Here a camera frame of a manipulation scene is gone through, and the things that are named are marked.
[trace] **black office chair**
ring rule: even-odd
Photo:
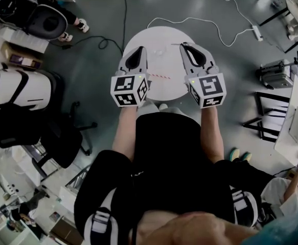
[[[25,32],[43,39],[56,39],[67,29],[62,13],[47,5],[38,5],[29,18]]]
[[[34,0],[0,0],[0,23],[46,40],[57,39],[68,26],[62,13]]]
[[[0,147],[36,144],[44,125],[40,112],[30,111],[12,103],[0,109]]]
[[[93,122],[90,126],[79,128],[74,126],[75,109],[79,105],[79,102],[74,102],[69,114],[58,114],[51,117],[44,126],[40,143],[45,148],[46,155],[39,161],[32,159],[34,167],[43,178],[46,178],[47,174],[42,166],[50,159],[56,161],[62,168],[68,168],[79,150],[87,156],[91,154],[91,149],[85,150],[82,146],[81,131],[95,128],[97,124]]]

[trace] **sneaker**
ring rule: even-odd
[[[167,109],[167,108],[168,108],[167,104],[160,104],[159,111],[162,111],[162,110]]]
[[[242,161],[250,162],[251,158],[252,158],[252,153],[245,153],[242,157]]]
[[[288,30],[289,32],[294,32],[294,28],[293,28],[292,26],[287,26],[287,30]]]
[[[238,159],[240,157],[240,149],[233,149],[230,154],[230,161],[234,161],[235,159]]]
[[[64,32],[63,36],[60,36],[60,37],[58,38],[58,40],[59,40],[60,42],[70,42],[70,41],[72,40],[72,38],[73,38],[72,35],[70,35],[70,34]]]
[[[89,26],[86,24],[86,21],[84,19],[79,19],[79,22],[83,24],[82,27],[79,27],[78,29],[81,30],[83,33],[86,33],[89,29]]]

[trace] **person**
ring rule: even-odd
[[[224,159],[217,108],[201,110],[201,126],[178,108],[145,108],[138,118],[136,107],[121,109],[112,149],[81,185],[74,216],[87,244],[224,245],[257,235],[246,226],[273,176],[247,166],[243,177],[243,163]]]
[[[234,148],[230,154],[230,161],[241,163],[237,168],[238,173],[244,177],[249,177],[246,171],[251,167],[249,164],[252,158],[252,153],[245,153],[240,158],[240,150]],[[271,180],[266,184],[260,196],[261,200],[273,205],[273,210],[277,211],[278,215],[292,215],[298,211],[298,170],[292,180],[284,178],[269,177]]]
[[[45,197],[50,198],[44,189],[35,189],[34,195],[29,201],[10,208],[9,219],[14,222],[23,219],[27,225],[35,227],[35,221],[29,216],[29,213],[35,210],[38,207],[39,201]]]
[[[288,31],[287,37],[291,41],[298,38],[298,22],[297,20],[295,20],[295,18],[293,18],[288,24],[287,31]]]
[[[60,13],[62,13],[65,16],[68,24],[77,27],[83,33],[86,33],[89,30],[89,26],[87,25],[87,23],[84,19],[78,18],[71,11],[61,7],[56,0],[37,0],[37,3],[39,5],[48,5],[48,6],[53,7],[54,9],[58,10]],[[64,32],[58,38],[58,40],[60,42],[70,42],[72,40],[72,38],[73,38],[72,35],[68,34],[67,32]]]

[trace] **white cable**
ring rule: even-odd
[[[240,14],[245,20],[247,20],[247,21],[251,24],[251,26],[253,26],[253,23],[252,23],[249,19],[247,19],[247,18],[240,12],[239,7],[238,7],[236,1],[235,1],[235,0],[233,0],[233,1],[234,1],[235,5],[236,5],[236,9],[237,9],[237,11],[239,12],[239,14]],[[204,20],[204,19],[199,19],[199,18],[194,18],[194,17],[188,17],[188,18],[184,19],[183,21],[180,21],[180,22],[173,22],[173,21],[170,21],[170,20],[167,20],[167,19],[164,19],[164,18],[156,17],[154,20],[152,20],[151,22],[149,22],[147,28],[149,28],[149,26],[150,26],[155,20],[157,20],[157,19],[160,19],[160,20],[163,20],[163,21],[166,21],[166,22],[170,22],[170,23],[183,23],[183,22],[185,22],[185,21],[188,20],[188,19],[199,20],[199,21],[203,21],[203,22],[211,22],[211,23],[213,23],[213,24],[215,25],[215,27],[217,28],[218,36],[219,36],[220,41],[222,42],[223,45],[225,45],[225,46],[227,46],[227,47],[231,47],[231,46],[235,43],[236,38],[237,38],[238,35],[243,34],[243,33],[246,32],[246,31],[253,31],[253,29],[245,29],[245,30],[242,31],[241,33],[236,34],[236,36],[235,36],[234,40],[232,41],[232,43],[231,43],[230,45],[227,45],[227,44],[225,44],[225,43],[223,42],[223,40],[221,39],[221,35],[220,35],[219,28],[218,28],[217,24],[214,23],[213,21],[210,21],[210,20]]]

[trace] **gray concrete floor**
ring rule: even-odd
[[[236,0],[240,11],[251,21],[260,23],[275,13],[270,6],[275,0]],[[277,0],[282,5],[284,0]],[[249,23],[238,12],[234,2],[224,0],[127,0],[126,43],[145,29],[155,17],[180,21],[186,17],[213,20],[220,28],[226,43],[231,43],[236,33],[250,28]],[[103,35],[122,43],[124,1],[123,0],[76,0],[66,8],[78,17],[85,18],[90,26],[87,34],[69,27],[73,42],[89,35]],[[244,152],[252,152],[251,164],[268,173],[276,173],[291,167],[291,164],[273,150],[273,143],[262,141],[254,131],[245,129],[240,123],[257,116],[252,93],[266,91],[256,80],[254,71],[261,65],[283,59],[293,60],[296,50],[286,55],[279,48],[287,49],[293,42],[286,37],[283,18],[274,19],[260,28],[264,41],[259,42],[253,32],[240,35],[232,47],[220,42],[216,28],[199,21],[169,24],[156,21],[152,26],[171,26],[189,35],[197,44],[209,50],[223,72],[227,97],[218,107],[220,130],[224,140],[225,155],[237,146]],[[113,102],[109,89],[110,77],[117,70],[121,55],[109,43],[105,50],[98,49],[99,39],[91,39],[70,50],[62,51],[50,45],[44,56],[44,68],[59,73],[65,80],[63,110],[68,111],[73,101],[80,101],[78,123],[96,121],[99,126],[85,133],[93,147],[93,154],[84,157],[81,153],[75,164],[84,167],[90,164],[100,150],[110,148],[116,130],[119,109]],[[290,90],[273,93],[290,95]],[[200,110],[189,94],[167,103],[179,107],[184,113],[199,121]]]

